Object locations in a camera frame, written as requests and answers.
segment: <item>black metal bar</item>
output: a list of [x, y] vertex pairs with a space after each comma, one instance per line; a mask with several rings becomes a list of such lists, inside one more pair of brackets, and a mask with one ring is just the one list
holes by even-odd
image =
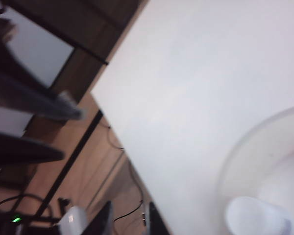
[[76, 40], [72, 39], [71, 37], [65, 35], [62, 33], [60, 30], [58, 30], [56, 27], [52, 26], [51, 24], [47, 23], [46, 21], [43, 20], [42, 17], [39, 17], [32, 13], [31, 11], [26, 10], [24, 7], [22, 7], [20, 4], [17, 3], [17, 1], [13, 0], [1, 0], [3, 4], [11, 6], [14, 10], [20, 12], [22, 15], [26, 16], [30, 20], [34, 21], [35, 23], [39, 24], [41, 27], [44, 29], [48, 30], [58, 38], [62, 39], [64, 42], [70, 44], [73, 47], [80, 48], [83, 51], [87, 52], [94, 58], [96, 58], [98, 61], [100, 61], [104, 65], [108, 65], [108, 62], [105, 61], [105, 59], [101, 58], [100, 56], [96, 55], [93, 53], [89, 48], [86, 48], [85, 46], [81, 45], [79, 42]]
[[77, 159], [80, 152], [83, 150], [85, 144], [87, 143], [88, 139], [92, 135], [93, 131], [98, 126], [100, 120], [102, 118], [102, 112], [99, 110], [95, 115], [93, 121], [88, 126], [86, 132], [84, 133], [83, 137], [77, 144], [76, 148], [74, 149], [73, 153], [71, 154], [70, 158], [68, 159], [65, 166], [62, 168], [60, 174], [58, 175], [57, 179], [54, 181], [52, 187], [50, 188], [48, 194], [46, 195], [45, 199], [43, 200], [42, 204], [40, 205], [38, 211], [36, 212], [35, 216], [41, 216], [45, 209], [47, 208], [48, 204], [50, 203], [51, 199], [57, 192], [58, 188], [60, 187], [62, 181], [68, 174], [69, 170], [71, 169], [72, 165], [74, 164], [75, 160]]

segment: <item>white desk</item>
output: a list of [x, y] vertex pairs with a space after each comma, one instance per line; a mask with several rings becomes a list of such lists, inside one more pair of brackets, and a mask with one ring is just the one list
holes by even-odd
[[93, 90], [176, 235], [217, 235], [233, 146], [294, 106], [294, 1], [150, 0]]

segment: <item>electrical wire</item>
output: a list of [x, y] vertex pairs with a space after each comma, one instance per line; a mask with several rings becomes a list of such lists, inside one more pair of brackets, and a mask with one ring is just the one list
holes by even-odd
[[133, 166], [132, 166], [132, 163], [131, 163], [131, 162], [128, 163], [128, 170], [129, 170], [129, 174], [130, 174], [130, 177], [131, 177], [133, 183], [135, 184], [135, 186], [137, 187], [137, 189], [138, 189], [138, 191], [139, 191], [139, 193], [140, 193], [140, 195], [141, 195], [141, 200], [140, 200], [140, 203], [139, 203], [139, 205], [138, 205], [137, 208], [135, 208], [134, 210], [132, 210], [131, 212], [129, 212], [129, 213], [125, 214], [125, 215], [119, 216], [118, 218], [116, 218], [116, 219], [113, 221], [113, 231], [114, 231], [114, 233], [115, 233], [116, 235], [119, 235], [119, 234], [118, 234], [118, 232], [117, 232], [117, 230], [116, 230], [116, 228], [115, 228], [115, 226], [114, 226], [114, 223], [115, 223], [117, 220], [119, 220], [119, 219], [122, 219], [122, 218], [124, 218], [124, 217], [129, 216], [130, 214], [133, 214], [133, 213], [134, 213], [135, 211], [137, 211], [137, 210], [142, 206], [142, 204], [144, 203], [144, 193], [143, 193], [143, 190], [142, 190], [141, 186], [139, 185], [139, 183], [137, 182], [136, 178], [134, 177]]
[[140, 203], [139, 203], [139, 205], [138, 205], [137, 208], [135, 208], [134, 210], [132, 210], [131, 212], [129, 212], [129, 213], [125, 214], [125, 215], [122, 215], [122, 216], [116, 218], [115, 220], [113, 220], [113, 222], [116, 222], [116, 221], [119, 220], [119, 219], [122, 219], [122, 218], [124, 218], [124, 217], [127, 217], [127, 216], [129, 216], [130, 214], [133, 214], [135, 211], [137, 211], [137, 210], [141, 207], [141, 205], [142, 205], [143, 203], [144, 203], [143, 201], [140, 201]]
[[105, 128], [111, 128], [111, 126], [105, 125], [105, 124], [101, 123], [101, 121], [98, 124], [99, 124], [99, 126], [102, 126], [102, 127], [105, 127]]
[[108, 143], [111, 145], [111, 147], [115, 148], [115, 149], [118, 149], [118, 150], [123, 150], [124, 148], [122, 147], [119, 147], [119, 146], [116, 146], [115, 144], [112, 143], [112, 141], [110, 140], [110, 130], [111, 130], [111, 126], [108, 127], [108, 130], [107, 130], [107, 141]]
[[[9, 202], [9, 201], [12, 201], [12, 200], [15, 200], [15, 199], [18, 199], [18, 198], [24, 198], [24, 197], [30, 197], [30, 198], [34, 198], [38, 201], [43, 201], [43, 198], [35, 195], [35, 194], [32, 194], [32, 193], [24, 193], [24, 194], [20, 194], [20, 195], [17, 195], [17, 196], [14, 196], [14, 197], [9, 197], [7, 199], [4, 199], [2, 201], [0, 201], [0, 205], [3, 204], [3, 203], [6, 203], [6, 202]], [[50, 217], [53, 217], [53, 211], [52, 211], [52, 208], [50, 205], [48, 205], [48, 211], [49, 211], [49, 216]]]

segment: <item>floor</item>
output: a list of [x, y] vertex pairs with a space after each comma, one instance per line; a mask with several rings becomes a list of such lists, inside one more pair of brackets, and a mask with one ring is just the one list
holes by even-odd
[[[62, 126], [60, 123], [41, 119], [33, 123], [33, 128], [26, 133], [66, 153], [65, 160], [38, 166], [37, 173], [26, 190], [27, 193], [45, 197], [98, 110], [89, 93], [83, 97], [79, 107], [87, 110], [86, 118], [82, 121], [68, 121], [66, 125]], [[73, 205], [86, 208], [89, 220], [108, 200], [113, 202], [115, 218], [132, 211], [139, 205], [141, 196], [129, 174], [126, 150], [123, 153], [122, 150], [111, 146], [107, 135], [113, 145], [119, 146], [120, 144], [113, 131], [107, 128], [108, 125], [103, 118], [53, 197], [50, 205], [55, 216], [60, 217], [57, 204], [59, 197], [70, 198]], [[139, 176], [136, 173], [134, 176], [144, 190], [145, 202], [150, 201], [150, 196]], [[15, 191], [0, 188], [0, 201], [16, 194]], [[0, 209], [9, 210], [13, 203], [5, 203], [1, 205]], [[17, 210], [34, 214], [39, 206], [38, 201], [26, 198], [23, 199]], [[118, 220], [115, 223], [116, 235], [144, 234], [146, 228], [142, 221], [143, 212], [144, 207], [141, 207], [135, 213]]]

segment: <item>white plastic container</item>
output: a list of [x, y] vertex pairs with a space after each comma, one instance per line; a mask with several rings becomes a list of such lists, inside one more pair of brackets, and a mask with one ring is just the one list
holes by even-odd
[[80, 235], [88, 225], [85, 209], [71, 207], [58, 223], [62, 235]]
[[233, 235], [291, 235], [292, 222], [282, 207], [253, 197], [237, 197], [225, 211]]

